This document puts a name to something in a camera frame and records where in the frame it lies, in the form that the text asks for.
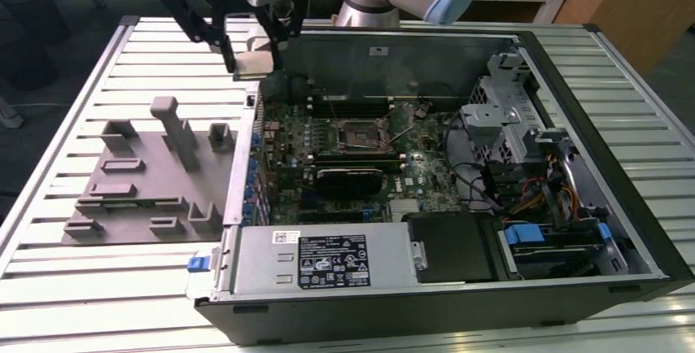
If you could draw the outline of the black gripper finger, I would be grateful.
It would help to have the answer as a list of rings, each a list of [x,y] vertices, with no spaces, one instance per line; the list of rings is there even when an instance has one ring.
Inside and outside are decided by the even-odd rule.
[[[300,36],[309,2],[310,0],[277,0],[256,8],[256,19],[269,38],[273,71],[282,68],[282,46],[292,37]]]
[[[214,15],[208,23],[190,8],[186,0],[159,0],[188,39],[206,43],[210,51],[220,54],[226,72],[236,70],[236,59],[225,32],[225,17]]]

